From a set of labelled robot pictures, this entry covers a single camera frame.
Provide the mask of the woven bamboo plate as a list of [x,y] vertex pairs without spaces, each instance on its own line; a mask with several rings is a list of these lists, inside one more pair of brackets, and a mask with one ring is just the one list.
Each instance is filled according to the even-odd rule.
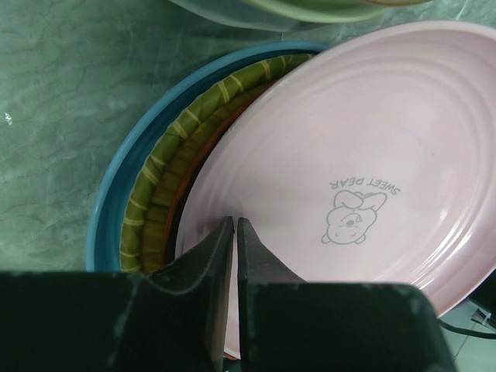
[[[263,90],[266,91],[312,57],[308,53],[288,54],[251,64],[213,84],[182,110],[158,139],[136,177],[122,224],[121,271],[153,273],[160,269],[159,255],[167,215],[185,172],[201,146],[254,90],[267,86]],[[174,215],[167,241],[171,250],[183,200],[184,197]]]

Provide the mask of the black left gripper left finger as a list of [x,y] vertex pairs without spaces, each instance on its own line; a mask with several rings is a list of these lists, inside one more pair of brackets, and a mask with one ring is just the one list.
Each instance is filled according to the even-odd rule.
[[3,371],[220,371],[230,217],[155,274],[4,271]]

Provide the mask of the red-brown scalloped plate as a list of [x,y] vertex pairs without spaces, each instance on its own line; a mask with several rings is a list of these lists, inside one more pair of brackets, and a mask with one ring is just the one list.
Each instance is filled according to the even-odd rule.
[[267,86],[262,86],[261,88],[254,90],[243,104],[237,108],[232,114],[228,116],[227,119],[224,119],[219,127],[213,132],[213,134],[207,139],[206,143],[203,144],[199,150],[199,152],[193,158],[191,165],[188,167],[185,175],[179,185],[178,191],[176,192],[174,199],[172,201],[172,205],[169,209],[169,213],[167,215],[167,220],[164,225],[164,234],[162,239],[162,245],[160,248],[159,255],[159,268],[166,266],[174,259],[175,249],[169,249],[167,247],[167,241],[169,240],[171,230],[173,229],[174,224],[174,215],[176,214],[177,208],[180,204],[181,199],[183,199],[184,194],[186,193],[188,186],[192,183],[192,178],[197,174],[196,170],[204,163],[205,158],[211,153],[213,147],[217,144],[217,142],[222,138],[224,133],[229,129],[229,127],[239,118],[239,116],[246,110],[246,108],[255,101],[261,94],[264,92],[264,89]]

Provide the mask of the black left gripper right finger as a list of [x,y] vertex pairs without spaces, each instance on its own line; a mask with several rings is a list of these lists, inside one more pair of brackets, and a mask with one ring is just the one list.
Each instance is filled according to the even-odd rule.
[[239,344],[244,371],[453,371],[423,293],[407,284],[301,279],[237,225]]

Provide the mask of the pink plastic plate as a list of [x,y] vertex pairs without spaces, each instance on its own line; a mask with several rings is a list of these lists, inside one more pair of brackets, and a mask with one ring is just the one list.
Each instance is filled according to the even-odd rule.
[[245,218],[306,281],[399,282],[438,315],[495,268],[495,31],[445,20],[332,47],[215,145],[177,254]]

